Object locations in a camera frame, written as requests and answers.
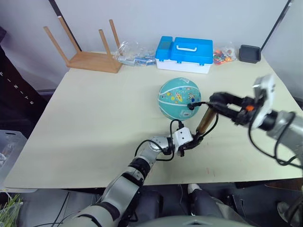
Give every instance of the blue basketball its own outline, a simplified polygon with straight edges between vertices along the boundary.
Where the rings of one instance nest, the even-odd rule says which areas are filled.
[[[170,119],[187,120],[194,116],[199,107],[190,110],[189,103],[201,101],[197,85],[186,78],[175,78],[167,81],[160,89],[158,102],[162,113]]]

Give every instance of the floor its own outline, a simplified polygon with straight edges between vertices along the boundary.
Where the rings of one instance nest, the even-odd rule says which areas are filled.
[[[292,203],[301,193],[299,191],[271,188],[265,185],[256,185],[243,189],[237,189],[233,183],[199,185],[212,196],[223,201],[226,201],[227,196],[230,194],[238,195],[239,198],[244,200],[243,210],[246,218],[261,227],[288,226],[279,217],[276,211],[276,203],[278,201]],[[186,185],[144,186],[143,191],[157,191],[163,196],[163,211],[160,217],[189,214]],[[19,226],[34,227],[40,224],[53,223],[67,193],[68,191],[66,190],[40,189],[34,193],[22,194],[24,206],[20,211]],[[99,195],[90,193],[70,192],[58,222],[63,217],[94,203],[99,197]]]

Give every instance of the white toolbox base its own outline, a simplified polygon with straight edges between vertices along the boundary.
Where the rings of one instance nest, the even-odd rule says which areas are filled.
[[[204,66],[198,63],[185,62],[177,63],[177,61],[164,60],[159,61],[156,59],[157,68],[162,70],[174,70],[174,71],[184,71],[184,72],[196,72],[196,73],[208,73],[211,64],[204,64]]]

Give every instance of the green plant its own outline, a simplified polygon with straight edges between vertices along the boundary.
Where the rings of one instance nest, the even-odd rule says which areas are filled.
[[[3,207],[0,206],[0,227],[17,227],[17,218],[22,204],[23,202],[17,194],[13,198],[9,198]]]

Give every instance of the white wall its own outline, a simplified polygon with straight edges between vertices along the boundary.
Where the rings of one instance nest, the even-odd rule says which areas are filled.
[[[263,50],[290,93],[303,99],[303,1],[294,0]]]
[[[171,35],[213,39],[217,44],[233,41],[236,45],[261,46],[286,0],[57,0],[56,2],[81,48],[84,51],[103,51],[98,34],[100,28],[104,30],[112,50],[115,49],[115,41],[108,24],[110,18],[114,20],[120,41],[137,40],[143,44],[156,46],[161,35]],[[7,56],[34,88],[56,88],[68,68],[43,30],[43,26],[49,26],[68,57],[71,57],[75,50],[49,2],[0,0],[0,9],[0,26],[8,32],[1,43]],[[299,27],[300,22],[297,17],[292,16],[287,23]],[[302,37],[296,35],[294,37],[296,38],[289,45],[297,47],[299,44],[296,42],[302,42]],[[275,42],[279,41],[275,41],[274,38],[269,41],[268,45],[272,46],[271,49],[275,51],[286,49],[285,46]],[[279,75],[283,71],[277,70],[275,65],[281,68],[284,59],[290,57],[269,54],[273,53],[270,48],[266,48],[265,51],[267,60],[272,63]],[[288,77],[297,81],[299,70],[296,70],[296,76],[291,72],[292,70],[294,65],[288,67]],[[291,81],[288,77],[284,76],[287,81]],[[293,86],[296,81],[287,83],[286,80],[284,79],[284,82],[291,92],[298,94],[297,88]]]

